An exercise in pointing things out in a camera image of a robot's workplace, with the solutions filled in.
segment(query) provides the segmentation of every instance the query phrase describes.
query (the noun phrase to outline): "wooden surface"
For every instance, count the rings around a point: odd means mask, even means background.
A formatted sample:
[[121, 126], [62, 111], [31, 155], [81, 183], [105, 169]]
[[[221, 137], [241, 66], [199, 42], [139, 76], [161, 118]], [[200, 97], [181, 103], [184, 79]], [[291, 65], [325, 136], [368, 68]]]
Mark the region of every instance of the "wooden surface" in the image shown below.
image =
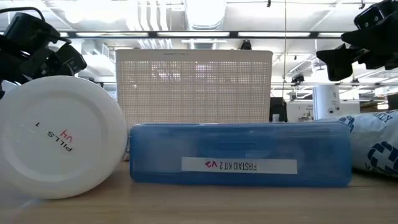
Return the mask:
[[37, 200], [0, 182], [0, 223], [398, 223], [398, 181], [356, 174], [346, 189], [136, 184], [123, 162], [93, 190]]

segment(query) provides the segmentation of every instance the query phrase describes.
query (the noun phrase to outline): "white label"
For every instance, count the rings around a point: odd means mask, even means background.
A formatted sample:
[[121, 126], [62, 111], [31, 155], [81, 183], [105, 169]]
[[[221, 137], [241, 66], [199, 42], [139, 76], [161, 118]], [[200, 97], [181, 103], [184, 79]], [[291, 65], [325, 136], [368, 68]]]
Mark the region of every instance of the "white label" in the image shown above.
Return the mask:
[[182, 157], [181, 170], [247, 174], [297, 174], [297, 160]]

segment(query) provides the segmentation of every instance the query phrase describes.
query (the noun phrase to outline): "black object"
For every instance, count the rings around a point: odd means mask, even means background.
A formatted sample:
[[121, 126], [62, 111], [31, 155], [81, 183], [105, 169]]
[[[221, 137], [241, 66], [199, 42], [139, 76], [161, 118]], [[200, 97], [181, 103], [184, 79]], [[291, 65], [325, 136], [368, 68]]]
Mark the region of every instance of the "black object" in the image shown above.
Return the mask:
[[359, 80], [357, 78], [353, 78], [350, 83], [359, 83]]
[[2, 90], [0, 82], [0, 99], [4, 96], [4, 94], [6, 94], [6, 92]]
[[271, 97], [269, 122], [272, 122], [273, 114], [279, 114], [279, 122], [287, 122], [286, 102], [283, 97]]
[[250, 40], [243, 40], [240, 50], [251, 50]]
[[79, 78], [87, 79], [90, 82], [93, 82], [93, 83], [95, 83], [97, 85], [100, 85], [102, 88], [104, 88], [104, 86], [105, 86], [104, 82], [97, 82], [93, 77], [81, 77], [81, 76], [79, 76]]
[[352, 63], [365, 63], [366, 69], [398, 67], [398, 2], [375, 3], [354, 19], [358, 28], [341, 36], [343, 44], [335, 50], [321, 50], [317, 57], [328, 67], [330, 81], [340, 81], [353, 73]]
[[292, 77], [292, 81], [291, 83], [295, 83], [295, 84], [300, 84], [302, 82], [304, 82], [304, 76], [303, 74], [298, 74]]
[[388, 95], [388, 110], [398, 110], [398, 94]]
[[[83, 56], [60, 36], [42, 13], [34, 7], [1, 9], [2, 12], [35, 10], [42, 19], [18, 12], [4, 35], [0, 35], [0, 81], [26, 83], [32, 79], [52, 75], [74, 75], [87, 67]], [[65, 44], [54, 52], [50, 42]]]

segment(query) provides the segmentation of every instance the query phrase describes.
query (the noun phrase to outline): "cable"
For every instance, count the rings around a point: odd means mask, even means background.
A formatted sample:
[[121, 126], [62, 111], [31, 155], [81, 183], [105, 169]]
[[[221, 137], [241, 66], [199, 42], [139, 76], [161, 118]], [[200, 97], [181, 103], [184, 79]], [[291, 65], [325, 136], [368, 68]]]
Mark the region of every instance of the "cable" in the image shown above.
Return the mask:
[[[283, 75], [282, 75], [282, 78], [283, 78], [283, 83], [282, 83], [282, 107], [284, 107], [284, 105], [285, 105], [285, 99], [284, 99], [284, 90], [285, 90], [285, 80], [286, 80], [286, 43], [287, 43], [287, 36], [286, 36], [286, 33], [287, 33], [287, 0], [285, 0], [285, 50], [284, 50], [284, 73], [283, 73]], [[285, 117], [286, 117], [286, 114], [285, 114], [285, 109], [283, 109], [282, 110], [282, 112], [283, 112], [283, 119], [284, 119], [284, 121], [285, 121]]]
[[359, 9], [364, 9], [365, 6], [366, 6], [365, 0], [361, 0], [361, 6], [359, 7]]
[[8, 9], [0, 9], [0, 13], [5, 13], [5, 12], [17, 12], [17, 11], [27, 11], [27, 10], [33, 10], [36, 11], [40, 18], [45, 22], [44, 16], [40, 10], [38, 10], [35, 7], [12, 7]]

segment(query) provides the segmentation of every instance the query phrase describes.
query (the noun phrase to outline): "label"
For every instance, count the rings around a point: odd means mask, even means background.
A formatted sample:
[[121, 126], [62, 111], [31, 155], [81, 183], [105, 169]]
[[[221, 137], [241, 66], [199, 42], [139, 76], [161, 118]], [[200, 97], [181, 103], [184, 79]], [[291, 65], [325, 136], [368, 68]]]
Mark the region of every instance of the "label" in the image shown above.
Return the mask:
[[389, 120], [393, 118], [392, 115], [396, 112], [397, 111], [384, 111], [381, 113], [373, 113], [373, 116], [377, 117], [382, 122], [387, 123]]
[[297, 174], [297, 160], [182, 157], [181, 170], [247, 174]]
[[[35, 125], [36, 128], [40, 128], [40, 122], [38, 122]], [[47, 133], [47, 136], [52, 138], [55, 142], [57, 142], [57, 144], [59, 144], [60, 146], [62, 146], [64, 149], [66, 149], [68, 152], [72, 151], [72, 147], [71, 147], [71, 143], [73, 140], [73, 137], [71, 135], [68, 135], [67, 133], [67, 129], [63, 130], [61, 134], [54, 134], [53, 132], [49, 131]]]

